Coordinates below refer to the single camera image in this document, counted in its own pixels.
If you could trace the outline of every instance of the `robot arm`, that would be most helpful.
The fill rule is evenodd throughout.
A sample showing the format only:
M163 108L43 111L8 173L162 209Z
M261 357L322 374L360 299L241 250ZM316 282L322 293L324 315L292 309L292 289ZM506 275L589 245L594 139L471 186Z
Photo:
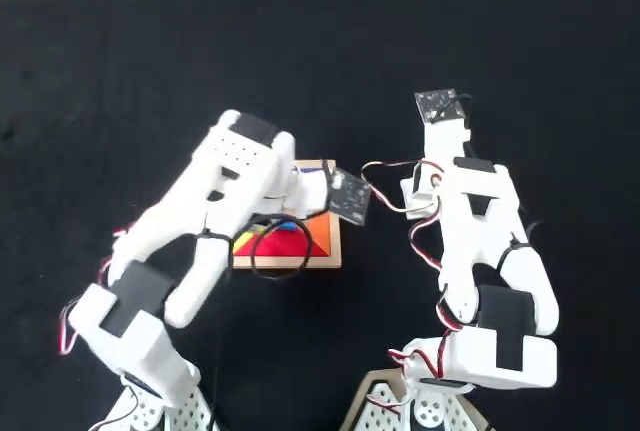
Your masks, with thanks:
M558 304L540 256L527 243L509 172L465 155L470 131L455 91L416 99L425 125L425 157L442 167L442 179L430 179L433 170L423 164L401 186L407 208L423 209L410 218L427 217L433 207L424 211L425 206L439 202L444 253L438 284L443 307L460 326L447 338L440 378L498 389L552 386L557 351L541 336L556 329ZM496 269L508 287L477 285L472 271L477 263ZM421 350L435 359L440 341L414 340L404 351ZM407 365L407 377L424 384L434 376L414 362Z
M200 380L173 348L165 322L187 326L227 268L229 239L254 213L321 211L325 172L293 173L294 139L274 126L225 112L164 197L117 239L109 287L91 285L69 321L91 350L127 382L179 407ZM197 240L192 267L179 283L145 261L183 234Z

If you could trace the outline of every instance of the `black cloth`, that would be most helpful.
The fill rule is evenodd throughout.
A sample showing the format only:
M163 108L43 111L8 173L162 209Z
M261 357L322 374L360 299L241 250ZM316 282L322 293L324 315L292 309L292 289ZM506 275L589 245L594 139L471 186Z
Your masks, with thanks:
M638 3L0 0L3 429L82 430L110 409L119 383L84 343L56 356L58 312L222 111L356 173L421 156L413 93L449 87L474 97L478 156L509 166L543 222L532 241L561 310L558 384L471 401L501 431L622 429L638 371ZM399 177L375 175L394 199ZM224 328L217 402L232 430L337 429L365 373L392 364L387 347L441 334L407 228L373 202L364 229L342 225L341 270L235 272L172 332L211 396Z

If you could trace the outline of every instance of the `black cable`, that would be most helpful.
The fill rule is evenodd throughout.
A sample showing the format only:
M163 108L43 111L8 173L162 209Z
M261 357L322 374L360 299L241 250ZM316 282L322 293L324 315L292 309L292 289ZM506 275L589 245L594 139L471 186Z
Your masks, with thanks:
M451 311L449 304L444 300L444 297L447 294L448 287L449 283L446 283L444 285L444 288L442 288L442 294L440 294L436 306L440 308L440 310L447 316L447 318L449 318L450 321L453 322L453 324L456 324L458 326L468 326L467 324L456 318L455 314L453 314L453 312Z
M251 272L260 278L268 279L270 281L284 281L285 279L291 279L294 276L297 276L298 273L300 273L300 271L305 269L307 267L307 264L309 264L309 259L311 259L311 253L313 252L313 237L311 236L311 232L309 231L309 228L307 228L307 226L304 224L304 222L296 218L295 216L290 216L288 214L271 214L267 216L270 219L273 219L274 221L271 221L266 226L266 228L260 234L258 234L255 242L253 243L253 247L251 248L251 254L249 255L249 259L251 260ZM284 223L295 224L297 227L299 227L302 230L305 237L307 238L307 249L305 251L304 258L302 259L302 262L297 268L295 268L293 271L290 271L286 274L281 273L278 275L270 275L270 274L261 273L258 271L258 268L256 266L256 254L258 252L258 246L260 246L260 243L262 242L262 240L265 237L267 237L267 235L271 233L271 231L278 228Z

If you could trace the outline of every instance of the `black rubber band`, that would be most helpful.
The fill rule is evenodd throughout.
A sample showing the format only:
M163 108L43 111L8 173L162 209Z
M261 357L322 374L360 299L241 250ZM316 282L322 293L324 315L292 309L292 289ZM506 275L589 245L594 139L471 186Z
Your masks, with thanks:
M509 256L509 253L511 251L516 251L518 249L531 248L531 247L532 246L529 243L521 243L514 236L514 238L511 240L511 244L509 245L509 247L505 249L504 252L502 253L502 256L500 256L500 260L498 261L498 266L496 266L496 271L498 271L498 274L500 274L500 272L502 271L502 265L506 261L507 256Z

